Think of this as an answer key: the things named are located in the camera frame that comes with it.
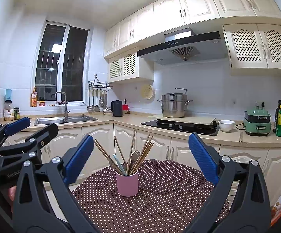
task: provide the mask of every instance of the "double basin sink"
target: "double basin sink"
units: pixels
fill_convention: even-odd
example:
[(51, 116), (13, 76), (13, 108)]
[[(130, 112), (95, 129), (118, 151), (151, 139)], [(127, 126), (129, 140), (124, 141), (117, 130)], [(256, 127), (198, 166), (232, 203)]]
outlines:
[(91, 116), (82, 114), (81, 116), (72, 116), (65, 119), (65, 117), (50, 117), (50, 118), (37, 118), (34, 125), (47, 125), (51, 123), (78, 123), (78, 122), (90, 122), (98, 121), (98, 119)]

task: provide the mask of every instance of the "polka dot tablecloth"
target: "polka dot tablecloth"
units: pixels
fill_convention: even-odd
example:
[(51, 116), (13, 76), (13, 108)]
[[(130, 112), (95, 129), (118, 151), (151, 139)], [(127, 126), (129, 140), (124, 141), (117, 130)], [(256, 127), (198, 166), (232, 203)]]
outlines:
[[(72, 194), (103, 233), (182, 232), (208, 198), (212, 183), (203, 173), (180, 163), (145, 160), (139, 169), (139, 192), (118, 193), (110, 167), (92, 174)], [(228, 214), (225, 202), (217, 220)]]

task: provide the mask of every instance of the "utensil holder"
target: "utensil holder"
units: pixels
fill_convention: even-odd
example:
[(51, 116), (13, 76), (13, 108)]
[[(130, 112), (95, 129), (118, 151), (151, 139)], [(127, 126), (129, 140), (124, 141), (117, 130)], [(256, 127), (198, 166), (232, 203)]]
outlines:
[(123, 176), (116, 172), (118, 193), (125, 197), (138, 194), (138, 171), (133, 175)]

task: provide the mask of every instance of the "range hood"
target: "range hood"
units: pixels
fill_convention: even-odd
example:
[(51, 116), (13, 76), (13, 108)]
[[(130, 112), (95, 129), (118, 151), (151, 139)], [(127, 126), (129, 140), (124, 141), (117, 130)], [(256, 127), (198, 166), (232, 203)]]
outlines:
[[(176, 39), (187, 33), (190, 36)], [(137, 55), (161, 65), (225, 58), (225, 49), (218, 31), (193, 34), (190, 28), (169, 33), (165, 35), (165, 40), (171, 39), (170, 41), (139, 50)]]

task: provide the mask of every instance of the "black glass cooktop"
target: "black glass cooktop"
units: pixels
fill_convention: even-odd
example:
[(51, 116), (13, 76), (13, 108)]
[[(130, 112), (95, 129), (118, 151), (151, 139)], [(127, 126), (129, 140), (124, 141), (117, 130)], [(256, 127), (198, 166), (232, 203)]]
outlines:
[(182, 131), (182, 132), (196, 132), (202, 135), (210, 135), (210, 136), (217, 136), (219, 125), (216, 121), (213, 121), (211, 125), (204, 125), (204, 124), (194, 124), (194, 123), (181, 123), (175, 121), (168, 121), (168, 120), (154, 120), (146, 123), (141, 123), (143, 125), (162, 128), (166, 130), (175, 130), (175, 131)]

